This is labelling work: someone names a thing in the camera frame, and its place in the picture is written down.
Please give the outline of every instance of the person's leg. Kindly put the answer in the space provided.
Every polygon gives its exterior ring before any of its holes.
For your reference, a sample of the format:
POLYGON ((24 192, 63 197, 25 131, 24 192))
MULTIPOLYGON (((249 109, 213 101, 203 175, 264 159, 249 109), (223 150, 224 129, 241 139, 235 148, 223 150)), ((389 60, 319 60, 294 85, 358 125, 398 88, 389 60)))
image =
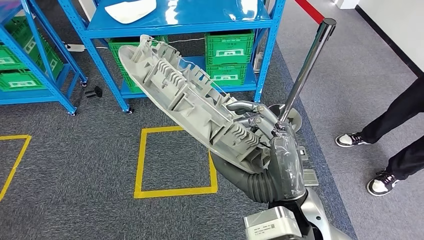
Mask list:
POLYGON ((369 123, 359 136, 369 143, 376 143, 383 135, 424 111, 424 76, 415 80, 388 107, 387 111, 369 123))
POLYGON ((387 168, 377 172, 377 176, 369 181, 366 189, 374 196, 386 195, 397 182, 422 169, 424 169, 424 136, 391 157, 387 168))
POLYGON ((424 136, 392 156, 386 171, 399 180, 405 180, 421 169, 424 169, 424 136))

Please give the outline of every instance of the shelf post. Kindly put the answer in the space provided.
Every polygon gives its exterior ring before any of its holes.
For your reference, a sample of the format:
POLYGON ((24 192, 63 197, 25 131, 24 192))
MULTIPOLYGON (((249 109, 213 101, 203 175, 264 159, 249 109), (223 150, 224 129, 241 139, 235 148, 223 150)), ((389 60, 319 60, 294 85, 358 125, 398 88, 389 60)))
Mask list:
POLYGON ((96 47, 93 43, 93 39, 90 39, 86 35, 87 28, 81 20, 81 16, 77 13, 77 10, 73 7, 73 4, 70 0, 58 0, 58 2, 62 7, 63 11, 65 12, 67 18, 69 19, 70 23, 72 24, 73 28, 75 29, 76 33, 81 38, 82 43, 84 44, 87 52, 93 59, 94 64, 97 66, 100 74, 104 78, 106 84, 109 86, 110 91, 114 95, 119 106, 122 108, 122 111, 128 112, 130 110, 130 105, 122 97, 120 90, 118 89, 108 68, 103 62, 102 57, 97 52, 96 47))
POLYGON ((20 0, 20 2, 22 4, 23 11, 25 12, 25 16, 26 16, 26 20, 28 21, 29 29, 32 32, 32 37, 35 40, 35 43, 36 43, 35 47, 38 48, 42 63, 45 67, 45 72, 47 73, 50 80, 52 82, 55 82, 56 79, 55 79, 55 76, 53 76, 52 69, 50 69, 49 59, 47 58, 46 51, 44 50, 43 43, 41 42, 40 35, 38 34, 36 23, 33 19, 33 15, 31 13, 31 11, 30 11, 30 5, 28 4, 27 0, 20 0))
POLYGON ((34 2, 34 0, 29 0, 29 4, 31 4, 31 7, 32 7, 34 14, 37 16, 39 22, 41 23, 42 27, 47 32, 50 39, 53 40, 54 44, 59 49, 60 53, 65 57, 66 61, 72 66, 72 69, 74 70, 75 74, 79 75, 80 82, 86 83, 87 77, 84 75, 80 66, 78 66, 75 59, 72 57, 72 55, 69 53, 68 49, 65 47, 61 38, 58 36, 58 34, 53 29, 53 27, 50 25, 49 21, 47 20, 46 16, 41 11, 39 6, 34 2))
POLYGON ((268 30, 268 39, 266 41, 265 50, 263 52, 262 66, 257 80, 257 88, 254 93, 253 101, 259 103, 261 101, 262 91, 264 89, 265 78, 267 77, 268 67, 270 66, 271 56, 273 55, 274 45, 277 39, 277 32, 280 25, 281 17, 286 0, 276 0, 274 11, 271 13, 272 26, 268 30))

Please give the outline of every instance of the black and white sneaker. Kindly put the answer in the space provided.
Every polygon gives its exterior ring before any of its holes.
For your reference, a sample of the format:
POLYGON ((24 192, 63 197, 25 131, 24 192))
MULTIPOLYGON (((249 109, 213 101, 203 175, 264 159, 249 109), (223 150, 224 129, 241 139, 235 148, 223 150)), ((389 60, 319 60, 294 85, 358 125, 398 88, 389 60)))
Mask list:
POLYGON ((350 148, 371 143, 365 142, 358 133, 345 133, 335 138, 335 144, 342 148, 350 148))
POLYGON ((366 185, 366 189, 373 196, 379 197, 388 194, 400 181, 387 171, 379 171, 376 174, 377 176, 366 185))

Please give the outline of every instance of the blue metal shelf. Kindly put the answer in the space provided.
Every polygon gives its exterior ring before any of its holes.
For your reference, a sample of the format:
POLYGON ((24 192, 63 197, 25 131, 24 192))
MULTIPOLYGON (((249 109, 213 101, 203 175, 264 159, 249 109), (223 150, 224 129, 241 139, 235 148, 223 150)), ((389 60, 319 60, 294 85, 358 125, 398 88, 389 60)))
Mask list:
MULTIPOLYGON (((201 69, 205 69, 205 57, 204 56, 188 56, 183 57, 184 60, 192 62, 199 66, 201 69)), ((244 84, 240 86, 220 86, 216 89, 219 92, 224 91, 225 93, 232 92, 246 92, 246 91, 255 91, 257 86, 256 74, 253 72, 253 67, 249 63, 247 65, 246 78, 244 79, 244 84)), ((128 85, 125 81, 122 82, 120 93, 124 99, 138 99, 147 97, 144 93, 132 93, 128 88, 128 85)))
MULTIPOLYGON (((131 93, 125 82, 122 83, 121 89, 118 88, 96 50, 94 39, 243 29, 261 29, 259 32, 263 34, 265 30, 268 30, 262 66, 257 80, 250 64, 244 85, 222 88, 226 92, 255 91, 254 101, 260 102, 286 0, 275 0, 270 14, 263 0, 156 0, 157 7, 154 11, 130 24, 119 23, 105 11, 105 7, 124 2, 124 0, 101 0, 89 25, 82 21, 72 0, 58 0, 58 2, 119 106, 124 112, 128 112, 130 110, 128 99, 143 98, 145 95, 131 93)), ((262 34, 256 35, 254 46, 257 46, 262 34)), ((200 67, 204 66, 203 58, 199 57, 195 61, 198 61, 197 64, 200 67)))
MULTIPOLYGON (((55 85, 58 89, 61 89, 65 80, 72 67, 70 64, 66 63, 63 66, 62 71, 57 76, 55 85)), ((67 93, 71 93, 74 89, 74 85, 70 84, 67 93)), ((24 104, 24 103, 45 103, 45 102, 56 102, 59 101, 59 98, 56 97, 50 90, 48 89, 38 89, 38 90, 23 90, 23 91, 1 91, 0 90, 0 105, 6 104, 24 104)))
POLYGON ((46 88, 22 91, 0 91, 0 105, 59 102, 66 108, 69 114, 75 114, 77 108, 71 103, 70 96, 77 80, 80 79, 81 83, 86 83, 87 78, 66 47, 63 45, 61 39, 53 30, 52 26, 47 21, 46 16, 44 16, 34 0, 0 0, 0 41, 6 45, 12 53, 21 60, 22 63, 26 65, 31 73, 39 79, 46 88), (47 32, 48 36, 66 60, 66 63, 63 65, 63 69, 56 78, 50 69, 50 63, 46 51, 42 47, 38 50, 44 69, 46 69, 46 73, 41 70, 41 68, 22 49, 19 43, 3 27, 4 23, 7 23, 22 9, 24 10, 29 29, 32 32, 36 46, 42 46, 43 44, 39 36, 36 23, 33 19, 33 14, 36 16, 36 19, 39 20, 40 25, 47 32), (66 92, 62 93, 61 88, 71 72, 74 73, 74 76, 69 87, 66 89, 66 92))
POLYGON ((21 9, 22 4, 20 0, 1 0, 0 25, 8 23, 21 9))
POLYGON ((85 34, 92 39, 204 33, 270 28, 272 20, 258 0, 156 0, 156 9, 130 24, 113 19, 105 7, 122 0, 102 0, 85 34))

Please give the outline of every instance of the gray carpet floor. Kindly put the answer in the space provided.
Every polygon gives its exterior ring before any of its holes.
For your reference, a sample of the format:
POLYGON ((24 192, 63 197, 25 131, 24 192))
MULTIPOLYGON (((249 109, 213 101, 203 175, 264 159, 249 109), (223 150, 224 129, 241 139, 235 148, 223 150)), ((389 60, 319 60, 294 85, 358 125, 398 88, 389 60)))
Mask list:
MULTIPOLYGON (((365 185, 391 156, 424 135, 424 114, 374 145, 345 149, 334 142, 339 134, 361 131, 417 77, 355 10, 340 10, 331 0, 308 1, 325 17, 336 19, 337 27, 301 100, 358 239, 422 239, 424 171, 383 197, 371 196, 365 185)), ((293 79, 317 27, 294 0, 286 1, 277 41, 293 79)))
MULTIPOLYGON (((72 27, 61 19, 60 7, 40 5, 62 39, 77 43, 72 27)), ((204 51, 201 41, 175 47, 185 56, 204 51)), ((112 54, 107 49, 99 51, 114 78, 120 79, 112 54)), ((141 129, 175 123, 148 99, 131 100, 135 112, 122 113, 89 55, 73 56, 89 77, 88 89, 103 89, 102 98, 87 99, 76 87, 71 99, 78 106, 75 117, 67 115, 59 103, 0 106, 0 136, 32 136, 0 202, 0 239, 244 239, 242 218, 267 206, 249 200, 220 174, 215 194, 134 199, 141 129)), ((267 105, 284 102, 292 84, 276 45, 262 101, 267 105)), ((253 93, 234 96, 251 100, 253 93)), ((310 155, 304 168, 317 172, 320 186, 314 189, 330 221, 356 239, 317 142, 319 136, 312 131, 301 101, 295 107, 304 121, 299 143, 310 155)), ((22 140, 0 141, 1 181, 22 144, 22 140)), ((206 152, 183 131, 150 133, 143 190, 208 186, 206 152)))

